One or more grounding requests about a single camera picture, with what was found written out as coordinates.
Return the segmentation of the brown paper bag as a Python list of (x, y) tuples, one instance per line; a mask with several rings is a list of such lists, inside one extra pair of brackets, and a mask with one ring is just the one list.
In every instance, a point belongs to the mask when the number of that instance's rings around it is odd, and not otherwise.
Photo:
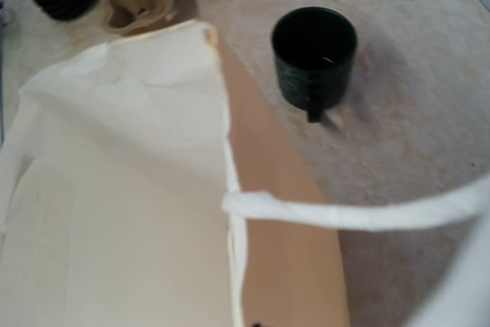
[(489, 179), (329, 204), (210, 25), (90, 47), (19, 90), (3, 326), (347, 326), (337, 233), (479, 222), (410, 326), (489, 324)]

